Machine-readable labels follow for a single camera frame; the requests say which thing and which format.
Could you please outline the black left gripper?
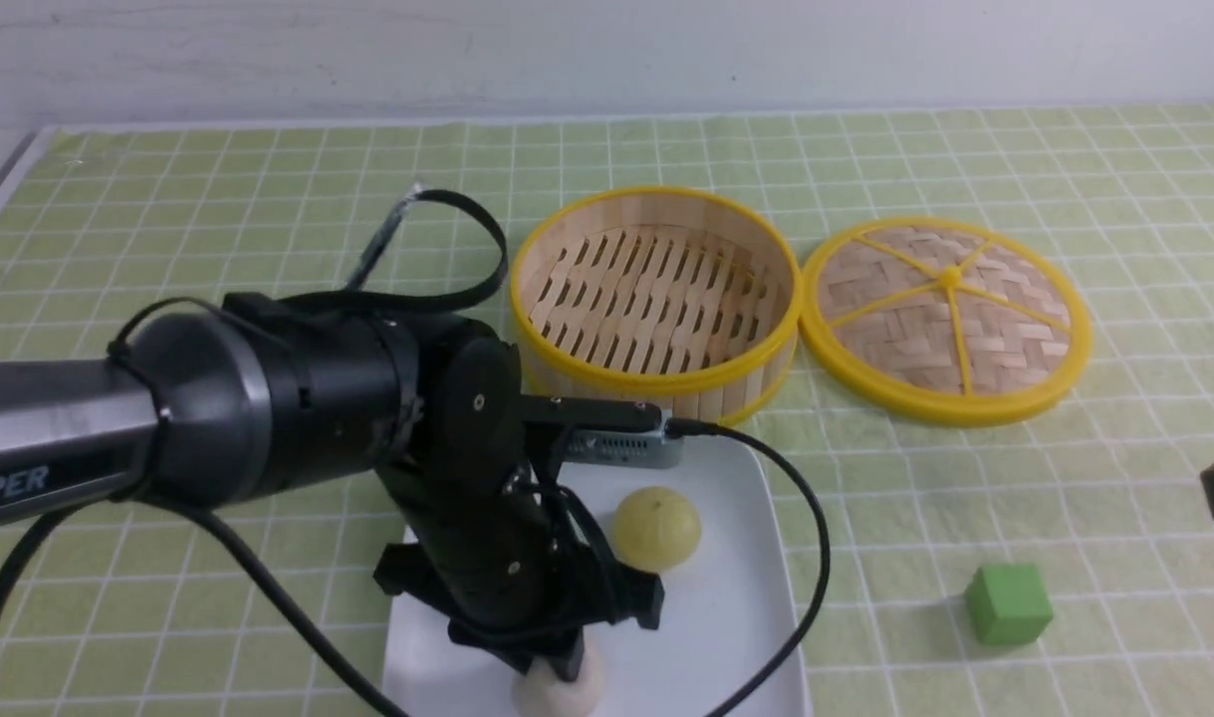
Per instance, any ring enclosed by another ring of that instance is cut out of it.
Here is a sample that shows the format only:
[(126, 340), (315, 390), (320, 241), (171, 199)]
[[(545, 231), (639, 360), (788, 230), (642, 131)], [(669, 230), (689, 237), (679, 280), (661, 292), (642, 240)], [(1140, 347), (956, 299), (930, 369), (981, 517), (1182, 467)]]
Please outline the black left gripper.
[(382, 550), (373, 577), (392, 598), (415, 598), (478, 641), (517, 676), (540, 666), (575, 682), (588, 656), (584, 626), (632, 620), (660, 626), (664, 585), (626, 567), (605, 528), (560, 476), (592, 463), (597, 437), (535, 437), (490, 493), (429, 476), (399, 460), (378, 467), (410, 540)]

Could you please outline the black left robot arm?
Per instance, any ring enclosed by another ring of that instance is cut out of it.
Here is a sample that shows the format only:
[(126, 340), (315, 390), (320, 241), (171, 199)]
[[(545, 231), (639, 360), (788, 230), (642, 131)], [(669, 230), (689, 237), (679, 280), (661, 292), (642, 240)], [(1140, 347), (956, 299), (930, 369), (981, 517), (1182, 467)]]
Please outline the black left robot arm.
[(371, 471), (412, 531), (380, 554), (382, 593), (567, 681), (588, 625), (654, 630), (664, 604), (560, 485), (572, 436), (662, 422), (656, 405), (524, 394), (520, 349), (473, 319), (239, 295), (143, 311), (104, 358), (0, 362), (0, 527), (98, 501), (202, 516)]

